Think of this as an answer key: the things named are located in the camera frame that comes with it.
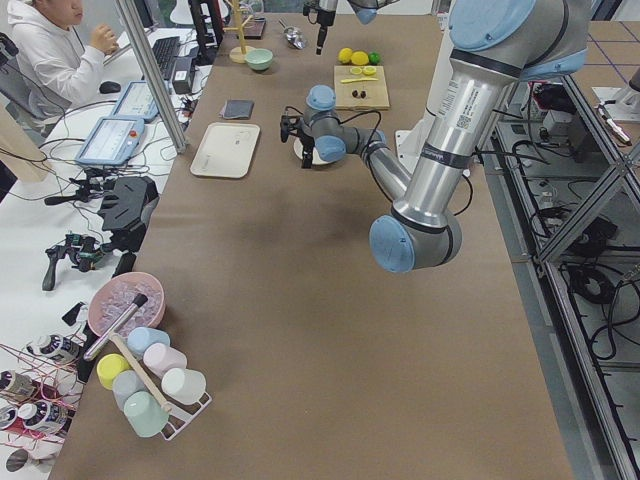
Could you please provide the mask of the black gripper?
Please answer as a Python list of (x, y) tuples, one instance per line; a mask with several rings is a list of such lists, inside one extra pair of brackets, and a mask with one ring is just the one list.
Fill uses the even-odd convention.
[(303, 147), (301, 152), (301, 167), (303, 169), (310, 169), (313, 166), (313, 149), (315, 147), (315, 140), (307, 130), (308, 128), (306, 127), (301, 114), (291, 115), (284, 113), (281, 115), (281, 141), (286, 143), (290, 136), (296, 137), (300, 140)]
[(327, 27), (333, 26), (336, 16), (336, 0), (306, 0), (303, 4), (303, 15), (311, 24), (318, 24), (316, 54), (321, 55), (327, 36)]

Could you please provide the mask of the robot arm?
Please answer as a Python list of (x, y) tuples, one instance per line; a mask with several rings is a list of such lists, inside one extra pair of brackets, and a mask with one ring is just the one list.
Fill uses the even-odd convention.
[(391, 211), (376, 219), (369, 244), (385, 270), (405, 273), (447, 263), (462, 234), (448, 204), (504, 90), (519, 81), (578, 71), (587, 56), (588, 1), (457, 1), (449, 14), (452, 74), (413, 170), (405, 168), (375, 128), (348, 127), (335, 111), (335, 91), (316, 85), (299, 115), (283, 114), (283, 141), (336, 162), (357, 154)]
[[(396, 0), (348, 0), (347, 3), (358, 20), (366, 25), (374, 20), (379, 10), (396, 3)], [(322, 54), (328, 30), (335, 22), (337, 7), (337, 0), (311, 0), (303, 3), (303, 15), (311, 24), (319, 26), (315, 47), (317, 55)]]

